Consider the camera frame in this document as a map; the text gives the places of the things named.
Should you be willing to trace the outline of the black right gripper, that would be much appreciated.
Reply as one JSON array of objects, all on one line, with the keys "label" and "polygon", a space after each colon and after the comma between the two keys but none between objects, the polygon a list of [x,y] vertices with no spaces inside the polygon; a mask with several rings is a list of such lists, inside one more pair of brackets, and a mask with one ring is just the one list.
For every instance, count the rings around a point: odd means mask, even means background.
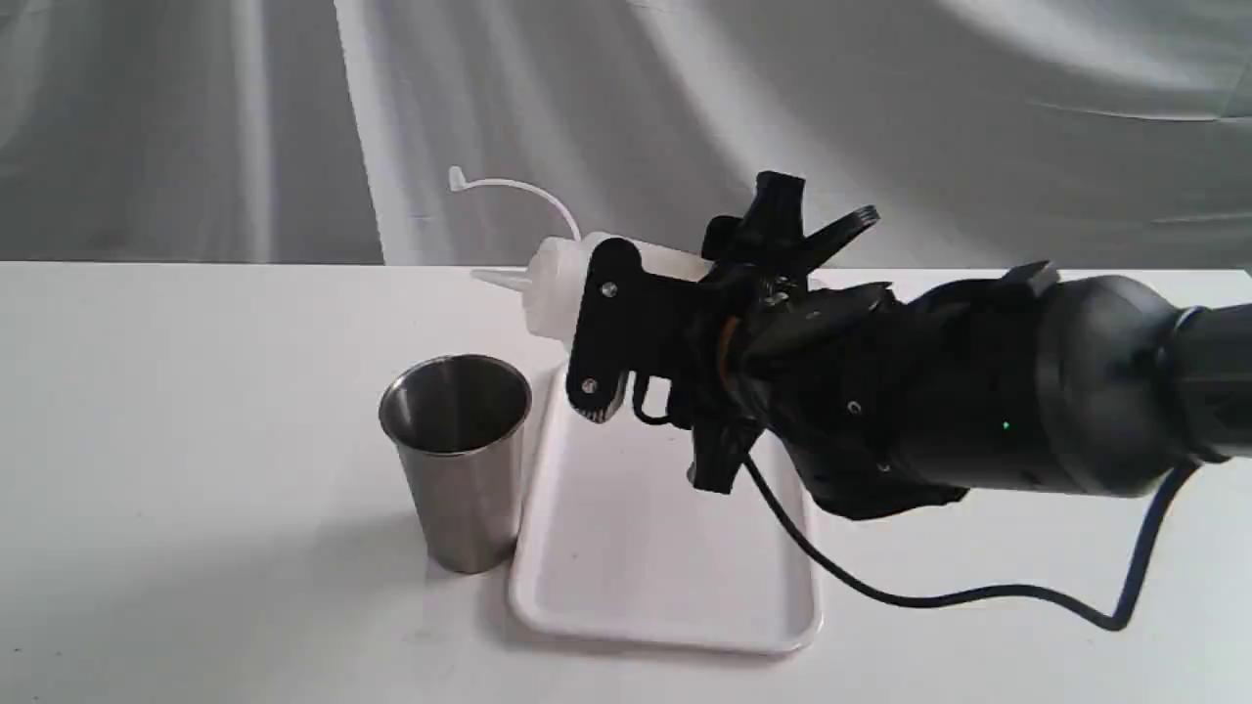
[{"label": "black right gripper", "polygon": [[[800,281],[880,220],[860,208],[810,233],[806,182],[760,172],[741,217],[707,222],[700,257]],[[953,281],[904,302],[889,284],[800,294],[729,327],[719,410],[695,418],[689,484],[732,494],[764,433],[823,511],[853,521],[947,506],[974,489],[1055,492],[1035,353],[1050,264]]]}]

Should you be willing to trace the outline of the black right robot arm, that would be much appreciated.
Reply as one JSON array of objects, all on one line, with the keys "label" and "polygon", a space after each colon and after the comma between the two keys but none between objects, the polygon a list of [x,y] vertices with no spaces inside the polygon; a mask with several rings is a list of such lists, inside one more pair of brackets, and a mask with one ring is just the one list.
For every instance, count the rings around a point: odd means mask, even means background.
[{"label": "black right robot arm", "polygon": [[808,276],[879,214],[806,236],[803,192],[764,172],[745,214],[707,223],[694,487],[730,492],[764,433],[849,520],[972,490],[1139,499],[1172,468],[1249,455],[1248,306],[1177,306],[1048,262],[914,299],[888,282],[818,288]]}]

